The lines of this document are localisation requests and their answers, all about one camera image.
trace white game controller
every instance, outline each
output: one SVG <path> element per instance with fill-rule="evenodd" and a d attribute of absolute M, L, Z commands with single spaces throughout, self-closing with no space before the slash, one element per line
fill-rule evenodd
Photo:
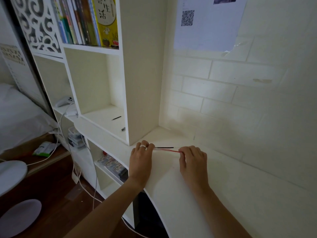
<path fill-rule="evenodd" d="M 74 102 L 74 101 L 73 101 L 73 98 L 72 98 L 72 97 L 66 96 L 66 97 L 62 98 L 61 100 L 59 100 L 59 101 L 55 104 L 55 106 L 56 106 L 56 107 L 61 107 L 61 106 L 64 106 L 64 105 L 66 105 L 66 104 L 71 104 L 71 103 L 73 103 L 73 102 Z"/>

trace poster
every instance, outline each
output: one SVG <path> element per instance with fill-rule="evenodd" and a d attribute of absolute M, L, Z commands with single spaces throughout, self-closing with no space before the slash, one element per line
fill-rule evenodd
<path fill-rule="evenodd" d="M 178 0 L 174 49 L 232 51 L 247 0 Z"/>

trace white bedsheet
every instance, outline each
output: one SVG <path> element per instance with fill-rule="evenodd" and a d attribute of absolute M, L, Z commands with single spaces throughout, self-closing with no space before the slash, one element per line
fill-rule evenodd
<path fill-rule="evenodd" d="M 57 122 L 13 86 L 0 83 L 0 154 L 53 128 Z"/>

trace qr code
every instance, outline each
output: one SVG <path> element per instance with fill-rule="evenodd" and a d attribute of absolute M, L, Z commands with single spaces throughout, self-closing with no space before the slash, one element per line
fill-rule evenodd
<path fill-rule="evenodd" d="M 194 12 L 195 12 L 195 10 L 183 11 L 181 27 L 193 25 Z"/>

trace floor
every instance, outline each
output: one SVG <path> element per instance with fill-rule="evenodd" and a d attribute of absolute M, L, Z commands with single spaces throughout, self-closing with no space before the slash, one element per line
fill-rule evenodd
<path fill-rule="evenodd" d="M 0 198 L 0 215 L 25 199 L 38 199 L 42 211 L 38 219 L 15 238 L 59 238 L 75 227 L 93 207 L 93 199 L 71 178 L 70 156 L 24 179 L 11 192 Z M 83 186 L 93 194 L 94 189 L 81 179 Z M 129 230 L 123 221 L 117 225 L 112 238 L 141 236 Z"/>

